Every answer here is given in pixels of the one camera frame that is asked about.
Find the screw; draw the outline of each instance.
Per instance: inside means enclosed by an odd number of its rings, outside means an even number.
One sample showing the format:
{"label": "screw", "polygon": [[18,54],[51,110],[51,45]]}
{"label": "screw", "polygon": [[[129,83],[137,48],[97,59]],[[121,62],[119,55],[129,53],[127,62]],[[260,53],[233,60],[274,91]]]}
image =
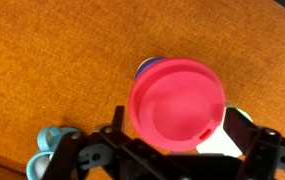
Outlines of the screw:
{"label": "screw", "polygon": [[182,176],[182,177],[180,177],[180,180],[191,180],[191,178],[187,177],[187,176]]}
{"label": "screw", "polygon": [[76,133],[73,133],[73,134],[72,134],[71,138],[72,138],[72,139],[79,139],[80,135],[81,135],[81,134],[80,134],[79,132],[76,132]]}
{"label": "screw", "polygon": [[266,133],[268,133],[268,134],[271,135],[271,136],[276,135],[276,132],[273,131],[272,129],[266,129],[265,131],[266,131]]}
{"label": "screw", "polygon": [[105,128],[105,132],[106,132],[106,133],[111,133],[111,132],[112,132],[112,128],[111,128],[111,127]]}

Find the pink cup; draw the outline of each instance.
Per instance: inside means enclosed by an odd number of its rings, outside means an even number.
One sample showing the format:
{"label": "pink cup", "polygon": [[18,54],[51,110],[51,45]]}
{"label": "pink cup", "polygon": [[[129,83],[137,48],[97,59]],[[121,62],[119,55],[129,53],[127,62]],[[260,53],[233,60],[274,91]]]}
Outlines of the pink cup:
{"label": "pink cup", "polygon": [[222,121],[225,97],[219,78],[187,58],[153,58],[143,64],[129,99],[135,130],[163,149],[194,149]]}

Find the table surface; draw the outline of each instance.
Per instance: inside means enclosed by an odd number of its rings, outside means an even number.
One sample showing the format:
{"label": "table surface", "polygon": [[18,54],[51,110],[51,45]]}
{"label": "table surface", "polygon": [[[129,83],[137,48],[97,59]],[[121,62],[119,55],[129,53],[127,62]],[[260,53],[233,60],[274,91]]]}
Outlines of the table surface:
{"label": "table surface", "polygon": [[285,9],[274,1],[3,0],[0,163],[23,172],[45,126],[110,122],[154,56],[203,62],[230,102],[285,136]]}

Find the plastic cup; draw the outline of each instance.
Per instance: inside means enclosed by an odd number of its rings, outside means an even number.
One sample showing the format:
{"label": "plastic cup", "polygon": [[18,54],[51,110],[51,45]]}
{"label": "plastic cup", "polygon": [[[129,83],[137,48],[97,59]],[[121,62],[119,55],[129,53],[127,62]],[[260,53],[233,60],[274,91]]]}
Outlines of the plastic cup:
{"label": "plastic cup", "polygon": [[129,114],[146,142],[186,151],[219,126],[224,105],[222,84],[205,65],[187,58],[150,58],[138,68]]}

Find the orange table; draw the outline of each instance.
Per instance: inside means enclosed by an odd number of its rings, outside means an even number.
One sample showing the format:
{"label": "orange table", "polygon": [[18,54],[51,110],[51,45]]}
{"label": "orange table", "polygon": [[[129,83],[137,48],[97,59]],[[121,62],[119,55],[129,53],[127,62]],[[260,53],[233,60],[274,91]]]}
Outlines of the orange table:
{"label": "orange table", "polygon": [[110,122],[152,56],[205,63],[229,101],[285,136],[285,9],[274,1],[3,0],[0,164],[24,172],[42,127]]}

